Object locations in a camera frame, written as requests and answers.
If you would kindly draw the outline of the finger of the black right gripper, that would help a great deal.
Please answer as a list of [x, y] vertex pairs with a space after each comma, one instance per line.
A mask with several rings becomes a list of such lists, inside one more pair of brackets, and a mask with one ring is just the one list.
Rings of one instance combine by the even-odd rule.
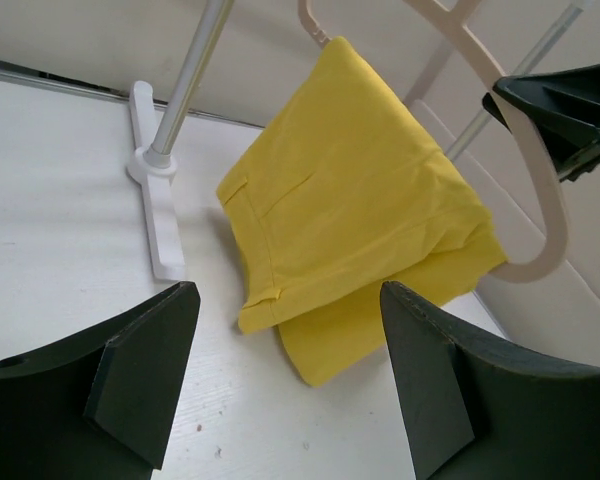
[[561, 182], [600, 165], [600, 64], [499, 79], [482, 106], [502, 125], [501, 98], [535, 125]]

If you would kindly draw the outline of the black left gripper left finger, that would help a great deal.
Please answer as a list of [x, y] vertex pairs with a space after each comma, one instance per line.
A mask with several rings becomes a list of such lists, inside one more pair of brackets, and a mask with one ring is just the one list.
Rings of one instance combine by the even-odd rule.
[[196, 330], [193, 282], [0, 361], [0, 479], [149, 479]]

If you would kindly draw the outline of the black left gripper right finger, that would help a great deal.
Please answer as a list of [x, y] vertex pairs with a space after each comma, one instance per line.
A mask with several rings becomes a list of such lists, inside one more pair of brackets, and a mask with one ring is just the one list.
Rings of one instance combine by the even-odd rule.
[[600, 479], [600, 367], [527, 349], [397, 282], [382, 323], [419, 479]]

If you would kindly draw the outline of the wooden clothes hanger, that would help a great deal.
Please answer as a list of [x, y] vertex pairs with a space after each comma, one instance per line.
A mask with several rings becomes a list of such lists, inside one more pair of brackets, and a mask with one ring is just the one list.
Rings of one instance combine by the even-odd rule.
[[[427, 91], [427, 82], [434, 81], [444, 68], [450, 56], [459, 53], [476, 73], [486, 87], [492, 87], [496, 80], [505, 75], [501, 66], [481, 41], [468, 28], [468, 20], [475, 14], [482, 1], [456, 1], [450, 9], [440, 1], [403, 1], [413, 8], [421, 17], [431, 24], [443, 37], [443, 41], [432, 54], [426, 67], [418, 77], [416, 84], [409, 90], [405, 97], [408, 108], [415, 109], [415, 114], [424, 114], [418, 120], [433, 121], [425, 126], [433, 126], [433, 133], [444, 133], [443, 140], [452, 139], [444, 124], [433, 111], [421, 101], [420, 97]], [[297, 14], [303, 29], [320, 49], [331, 41], [331, 37], [324, 31], [312, 12], [313, 1], [297, 1]], [[578, 2], [570, 4], [554, 25], [537, 42], [530, 53], [519, 65], [520, 68], [531, 67], [540, 59], [558, 40], [562, 27], [572, 23], [572, 19], [582, 13], [583, 8]], [[504, 263], [490, 272], [492, 276], [502, 281], [522, 284], [538, 281], [556, 270], [564, 261], [569, 243], [569, 221], [560, 187], [558, 176], [554, 170], [549, 153], [544, 146], [540, 133], [531, 120], [515, 110], [514, 107], [498, 100], [501, 112], [504, 114], [510, 133], [516, 141], [518, 150], [529, 173], [539, 203], [540, 211], [545, 226], [545, 243], [536, 258], [527, 263]], [[478, 135], [486, 122], [489, 114], [478, 113], [469, 123], [465, 131], [453, 139], [445, 156], [449, 160], [456, 160], [463, 155], [464, 150], [471, 140]]]

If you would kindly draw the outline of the yellow trousers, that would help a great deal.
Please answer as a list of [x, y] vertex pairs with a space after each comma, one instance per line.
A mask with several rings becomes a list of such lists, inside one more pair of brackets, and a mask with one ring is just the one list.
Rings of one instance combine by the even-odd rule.
[[385, 344], [383, 283], [442, 306], [507, 260], [490, 210], [342, 37], [216, 194], [244, 267], [239, 328], [276, 328], [312, 387]]

